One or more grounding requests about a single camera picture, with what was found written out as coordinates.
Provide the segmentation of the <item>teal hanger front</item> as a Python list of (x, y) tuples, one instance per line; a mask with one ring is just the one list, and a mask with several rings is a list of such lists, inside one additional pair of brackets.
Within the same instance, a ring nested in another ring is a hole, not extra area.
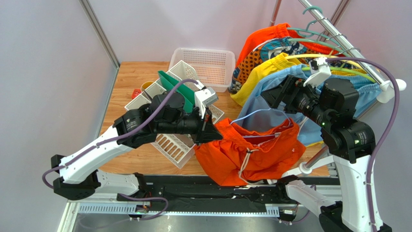
[(343, 46), (332, 36), (332, 35), (328, 35), (328, 32), (326, 32), (326, 34), (328, 36), (330, 36), (332, 39), (336, 40), (336, 44), (331, 42), (331, 41), (325, 41), (324, 39), (320, 39), (320, 41), (317, 40), (318, 36), (315, 35), (311, 38), (302, 38), (300, 36), (298, 36), (298, 34), (295, 31), (288, 31), (291, 35), (291, 37), (293, 37), (293, 41), (296, 42), (300, 42), (300, 43), (304, 43), (305, 45), (321, 45), (325, 48), (328, 48), (329, 51), (326, 52), (326, 54), (329, 55), (333, 55), (333, 56), (345, 56), (345, 57), (349, 57), (350, 54), (343, 48)]

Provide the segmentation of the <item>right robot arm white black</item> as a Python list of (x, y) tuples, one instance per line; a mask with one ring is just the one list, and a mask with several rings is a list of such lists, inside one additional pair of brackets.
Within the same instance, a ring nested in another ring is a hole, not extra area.
[(289, 114), (302, 113), (321, 128), (339, 174), (340, 201), (307, 186), (294, 174), (276, 182), (276, 196), (296, 201), (315, 214), (325, 232), (390, 232), (376, 209), (368, 164), (376, 148), (372, 128), (354, 117), (359, 93), (349, 80), (329, 78), (320, 93), (307, 81), (288, 75), (277, 87), (262, 92), (271, 108), (284, 103)]

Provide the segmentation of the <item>white perforated basket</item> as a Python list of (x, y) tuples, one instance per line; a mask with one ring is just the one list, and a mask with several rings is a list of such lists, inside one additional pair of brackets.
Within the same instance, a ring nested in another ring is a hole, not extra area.
[(197, 77), (216, 92), (225, 92), (231, 85), (232, 73), (235, 69), (235, 55), (228, 50), (177, 48), (171, 58), (169, 69), (175, 69), (178, 77), (182, 78), (189, 70), (179, 66), (180, 61), (190, 65), (196, 71)]

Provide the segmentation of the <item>orange shorts front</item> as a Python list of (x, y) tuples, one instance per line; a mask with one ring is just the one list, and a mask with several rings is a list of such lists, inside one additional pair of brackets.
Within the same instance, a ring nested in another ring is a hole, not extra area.
[(306, 150), (291, 118), (264, 132), (246, 130), (228, 118), (215, 126), (223, 139), (197, 145), (194, 151), (204, 172), (220, 186), (280, 179)]

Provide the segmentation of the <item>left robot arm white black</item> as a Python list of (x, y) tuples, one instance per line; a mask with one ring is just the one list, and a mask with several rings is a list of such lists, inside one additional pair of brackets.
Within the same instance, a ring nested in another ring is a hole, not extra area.
[(148, 197), (149, 190), (142, 174), (112, 174), (102, 171), (101, 166), (119, 155), (155, 142), (159, 134), (190, 135), (197, 145), (223, 138), (212, 122), (209, 109), (202, 113), (195, 106), (186, 113), (184, 105), (185, 98), (178, 92), (156, 95), (150, 103), (116, 119), (90, 147), (70, 156), (53, 156), (52, 169), (59, 174), (53, 181), (53, 192), (73, 201), (95, 193), (115, 193), (123, 201)]

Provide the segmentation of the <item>yellow hanger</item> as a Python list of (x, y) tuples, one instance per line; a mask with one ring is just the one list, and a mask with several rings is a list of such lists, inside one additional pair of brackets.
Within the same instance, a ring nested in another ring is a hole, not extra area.
[[(337, 56), (332, 56), (332, 55), (325, 55), (325, 54), (299, 54), (299, 55), (292, 55), (292, 56), (286, 56), (285, 57), (287, 60), (290, 59), (298, 59), (298, 58), (341, 58)], [(358, 63), (349, 61), (347, 57), (343, 57), (343, 60), (353, 66), (356, 66), (358, 68), (362, 68)]]

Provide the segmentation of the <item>yellow shorts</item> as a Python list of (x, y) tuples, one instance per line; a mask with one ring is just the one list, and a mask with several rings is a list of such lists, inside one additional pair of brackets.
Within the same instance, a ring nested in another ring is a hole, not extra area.
[(260, 80), (266, 76), (285, 70), (292, 66), (300, 65), (299, 58), (287, 60), (286, 53), (280, 53), (262, 64), (255, 66), (256, 58), (251, 58), (235, 68), (232, 75), (234, 87), (229, 88), (231, 98), (240, 106), (246, 103), (247, 98)]

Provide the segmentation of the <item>small red object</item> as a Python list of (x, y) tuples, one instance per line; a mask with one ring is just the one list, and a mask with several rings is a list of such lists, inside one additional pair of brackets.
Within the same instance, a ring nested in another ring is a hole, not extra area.
[(142, 93), (141, 89), (135, 88), (131, 94), (131, 99), (135, 99)]

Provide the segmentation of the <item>light blue wire hanger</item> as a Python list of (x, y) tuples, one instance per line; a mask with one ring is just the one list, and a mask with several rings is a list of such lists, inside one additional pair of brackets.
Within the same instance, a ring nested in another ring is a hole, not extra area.
[(237, 119), (221, 126), (225, 139), (271, 137), (294, 126), (294, 121), (279, 109), (242, 109)]

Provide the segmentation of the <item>white file organizer rack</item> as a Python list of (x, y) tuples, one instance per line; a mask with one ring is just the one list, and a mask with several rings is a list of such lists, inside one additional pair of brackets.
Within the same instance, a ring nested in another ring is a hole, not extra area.
[[(178, 82), (182, 79), (199, 79), (195, 69), (182, 60), (166, 73)], [(166, 87), (162, 84), (161, 79), (157, 79), (124, 108), (127, 111), (137, 109), (143, 104), (150, 103), (154, 96), (166, 93), (172, 87), (172, 85)], [(189, 159), (194, 156), (194, 143), (190, 135), (158, 134), (156, 141), (152, 145), (179, 169), (183, 168)]]

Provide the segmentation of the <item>teal hanger back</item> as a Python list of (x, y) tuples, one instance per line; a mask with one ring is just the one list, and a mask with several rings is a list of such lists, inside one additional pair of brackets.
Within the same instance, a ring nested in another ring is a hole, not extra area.
[(326, 34), (326, 31), (316, 32), (316, 31), (309, 30), (309, 27), (310, 27), (311, 25), (314, 25), (316, 22), (318, 22), (318, 21), (317, 21), (317, 20), (310, 21), (310, 22), (307, 24), (307, 26), (306, 26), (305, 29), (302, 29), (302, 28), (293, 28), (293, 27), (287, 27), (286, 29), (287, 29), (288, 31), (292, 31), (292, 30), (295, 31), (295, 32), (298, 34), (298, 36), (300, 36), (300, 37), (302, 37), (302, 38), (311, 38), (311, 37), (317, 35), (317, 36), (318, 36), (318, 38), (317, 38), (318, 41), (320, 41), (320, 39), (324, 39), (325, 41), (331, 41), (331, 42), (333, 42), (333, 43), (336, 44), (336, 43), (337, 43), (336, 40), (334, 40), (334, 39), (332, 39), (330, 36), (328, 36), (328, 35)]

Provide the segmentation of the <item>metal clothes rack rail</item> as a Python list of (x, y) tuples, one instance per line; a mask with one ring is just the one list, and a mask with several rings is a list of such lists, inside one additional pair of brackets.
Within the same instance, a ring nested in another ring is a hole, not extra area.
[(362, 114), (364, 118), (375, 119), (375, 125), (383, 131), (372, 156), (374, 166), (378, 166), (377, 155), (390, 154), (391, 149), (382, 145), (389, 135), (400, 104), (400, 93), (409, 91), (408, 75), (403, 75), (407, 61), (397, 56), (400, 38), (398, 32), (403, 27), (396, 16), (408, 19), (402, 7), (411, 2), (391, 0), (341, 0), (332, 17), (327, 17), (320, 6), (309, 0), (302, 0), (303, 13), (311, 14), (313, 20), (332, 35), (350, 54), (361, 59), (361, 67), (380, 85), (383, 90), (377, 100)]

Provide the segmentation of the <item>orange shorts back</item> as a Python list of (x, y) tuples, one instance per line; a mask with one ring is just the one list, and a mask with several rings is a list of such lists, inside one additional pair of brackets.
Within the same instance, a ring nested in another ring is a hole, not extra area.
[[(245, 44), (238, 56), (236, 61), (236, 66), (246, 58), (246, 56), (252, 52), (253, 49), (260, 46), (264, 42), (271, 40), (271, 39), (283, 39), (286, 37), (291, 37), (290, 33), (286, 29), (287, 26), (291, 26), (288, 23), (281, 23), (275, 26), (267, 27), (264, 29), (257, 30), (253, 32), (245, 41)], [(314, 52), (319, 54), (326, 54), (329, 51), (328, 48), (325, 48), (321, 45), (305, 45), (304, 43), (300, 43), (304, 48), (307, 49), (306, 53)]]

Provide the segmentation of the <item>yellow cup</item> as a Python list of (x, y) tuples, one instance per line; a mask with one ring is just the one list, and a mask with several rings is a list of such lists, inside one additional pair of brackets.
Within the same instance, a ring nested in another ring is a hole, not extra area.
[(153, 83), (154, 83), (153, 81), (144, 82), (144, 83), (141, 85), (140, 90), (141, 90), (142, 92), (145, 92)]

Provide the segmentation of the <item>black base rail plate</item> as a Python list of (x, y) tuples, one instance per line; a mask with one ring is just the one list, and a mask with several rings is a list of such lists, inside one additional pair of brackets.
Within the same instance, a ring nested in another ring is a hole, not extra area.
[(286, 203), (275, 185), (222, 187), (204, 175), (145, 175), (133, 199), (166, 198), (169, 209), (201, 208), (259, 211), (267, 203)]

